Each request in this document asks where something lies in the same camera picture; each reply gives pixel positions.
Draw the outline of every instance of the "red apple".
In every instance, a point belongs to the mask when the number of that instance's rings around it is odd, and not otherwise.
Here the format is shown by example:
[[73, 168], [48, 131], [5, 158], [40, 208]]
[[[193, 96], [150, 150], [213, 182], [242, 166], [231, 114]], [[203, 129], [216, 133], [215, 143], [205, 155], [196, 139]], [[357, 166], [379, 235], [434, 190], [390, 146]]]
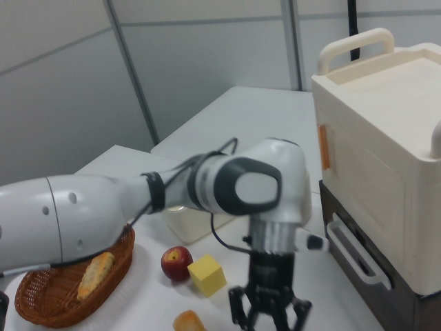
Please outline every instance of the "red apple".
[[167, 250], [161, 258], [161, 267], [165, 276], [173, 281], [185, 281], [190, 273], [187, 266], [193, 263], [193, 258], [187, 248], [176, 246]]

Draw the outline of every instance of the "wicker basket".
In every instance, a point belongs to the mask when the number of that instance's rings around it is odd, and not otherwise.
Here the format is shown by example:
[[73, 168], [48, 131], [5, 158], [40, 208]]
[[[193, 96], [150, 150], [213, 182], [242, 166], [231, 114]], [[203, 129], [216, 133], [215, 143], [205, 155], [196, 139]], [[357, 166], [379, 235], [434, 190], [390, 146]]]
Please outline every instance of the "wicker basket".
[[130, 229], [107, 250], [115, 256], [113, 268], [86, 300], [79, 302], [76, 295], [91, 260], [27, 273], [17, 290], [15, 309], [27, 321], [48, 328], [66, 328], [86, 319], [104, 303], [129, 270], [134, 240], [134, 230]]

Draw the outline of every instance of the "bread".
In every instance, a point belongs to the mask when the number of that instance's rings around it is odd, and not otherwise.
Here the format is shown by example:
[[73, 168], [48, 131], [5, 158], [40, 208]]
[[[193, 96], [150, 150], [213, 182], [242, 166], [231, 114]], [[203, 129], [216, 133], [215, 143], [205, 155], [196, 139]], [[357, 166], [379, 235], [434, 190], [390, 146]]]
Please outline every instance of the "bread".
[[103, 281], [112, 269], [115, 257], [112, 253], [105, 252], [93, 258], [84, 272], [83, 279], [78, 287], [78, 301], [85, 300]]
[[197, 313], [187, 310], [181, 313], [173, 322], [174, 331], [206, 331]]

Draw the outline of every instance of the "black pole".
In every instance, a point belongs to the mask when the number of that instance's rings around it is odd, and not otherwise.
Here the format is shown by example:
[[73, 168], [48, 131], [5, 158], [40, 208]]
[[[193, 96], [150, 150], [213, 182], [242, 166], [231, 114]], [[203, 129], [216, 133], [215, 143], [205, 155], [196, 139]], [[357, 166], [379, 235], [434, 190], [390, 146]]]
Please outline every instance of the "black pole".
[[[349, 18], [349, 36], [358, 34], [357, 27], [357, 0], [347, 0], [347, 14]], [[360, 48], [351, 50], [351, 61], [360, 58]]]
[[6, 311], [8, 310], [9, 298], [6, 294], [0, 291], [0, 330], [5, 329]]

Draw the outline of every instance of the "yellow block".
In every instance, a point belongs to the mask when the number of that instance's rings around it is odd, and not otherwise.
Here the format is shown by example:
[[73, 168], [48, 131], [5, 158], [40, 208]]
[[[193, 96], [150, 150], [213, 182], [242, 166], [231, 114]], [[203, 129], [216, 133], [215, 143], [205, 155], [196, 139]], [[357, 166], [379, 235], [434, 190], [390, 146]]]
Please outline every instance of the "yellow block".
[[227, 284], [222, 267], [210, 254], [188, 266], [188, 271], [194, 285], [209, 297]]

